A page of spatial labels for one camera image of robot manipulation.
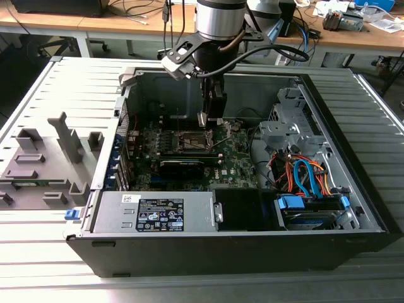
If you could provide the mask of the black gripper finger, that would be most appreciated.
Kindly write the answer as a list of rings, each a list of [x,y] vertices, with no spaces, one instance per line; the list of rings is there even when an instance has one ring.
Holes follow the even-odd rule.
[[[220,80],[215,80],[211,89],[210,118],[222,118],[226,103],[227,94],[224,90],[224,84]]]
[[[201,91],[203,98],[203,109],[202,109],[202,121],[207,122],[208,111],[210,107],[210,92],[211,92],[211,80],[209,78],[204,78],[201,82]]]

